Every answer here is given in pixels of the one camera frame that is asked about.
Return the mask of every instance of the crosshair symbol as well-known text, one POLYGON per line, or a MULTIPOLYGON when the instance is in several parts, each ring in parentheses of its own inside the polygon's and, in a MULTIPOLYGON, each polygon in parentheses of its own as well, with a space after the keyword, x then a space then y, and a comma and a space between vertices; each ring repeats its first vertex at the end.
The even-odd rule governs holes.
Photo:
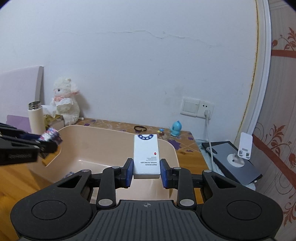
POLYGON ((149 208, 149 207, 151 207, 152 205, 151 205, 150 203, 145 203, 143 206, 146 207, 146 208, 149 208))

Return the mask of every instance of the beige plastic bin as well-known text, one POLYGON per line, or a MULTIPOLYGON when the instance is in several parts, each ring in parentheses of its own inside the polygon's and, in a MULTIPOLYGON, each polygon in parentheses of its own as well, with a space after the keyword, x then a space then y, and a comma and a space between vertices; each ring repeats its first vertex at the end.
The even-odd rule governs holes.
MULTIPOLYGON (((69 172, 90 169, 101 173, 111 166, 123 166, 127 158, 133 157, 134 134, 97 127, 72 125, 59 130, 63 139, 61 153, 46 167, 41 160, 28 164, 37 175, 54 183, 69 172)), ((179 162, 174 147, 167 141, 158 139, 159 157, 165 158, 170 167, 178 167, 179 162)), ((97 188, 92 202, 96 200, 97 188)), ((128 189, 116 190, 117 202, 131 200, 177 199, 176 190, 167 190, 159 179, 133 179, 128 189)))

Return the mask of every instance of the light switch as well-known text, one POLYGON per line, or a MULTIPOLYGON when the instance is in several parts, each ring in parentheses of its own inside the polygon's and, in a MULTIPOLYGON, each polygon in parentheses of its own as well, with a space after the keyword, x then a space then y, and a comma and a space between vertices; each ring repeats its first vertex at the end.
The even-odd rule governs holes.
POLYGON ((196 116, 199 105, 200 105, 199 99, 193 99, 193 98, 187 98, 187 97, 183 98, 181 114, 196 116))
POLYGON ((197 104, 185 101, 184 106, 183 106, 183 111, 190 112, 190 113, 196 113, 197 107, 198 107, 197 104))

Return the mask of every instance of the white power cable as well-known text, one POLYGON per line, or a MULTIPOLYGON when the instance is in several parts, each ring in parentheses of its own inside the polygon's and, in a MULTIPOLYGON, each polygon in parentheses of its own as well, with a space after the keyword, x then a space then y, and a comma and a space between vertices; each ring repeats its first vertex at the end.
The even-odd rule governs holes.
POLYGON ((209 118, 211 116, 211 111, 210 110, 205 110, 205 123, 206 123, 206 127, 207 127, 207 139, 210 145, 210 151, 211 151, 211 160, 212 160, 212 168, 214 167, 214 159, 213 159, 213 151, 212 151, 212 144, 210 141, 210 136, 209 136, 209 118))

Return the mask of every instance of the blue toy figurine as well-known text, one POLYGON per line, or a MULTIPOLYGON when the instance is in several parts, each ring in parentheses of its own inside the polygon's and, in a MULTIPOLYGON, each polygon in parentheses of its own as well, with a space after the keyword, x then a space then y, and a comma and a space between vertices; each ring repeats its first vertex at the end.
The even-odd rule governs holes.
POLYGON ((182 124, 180 121, 174 122, 172 128, 170 128, 170 134, 174 137, 180 135, 180 131, 182 129, 182 124))

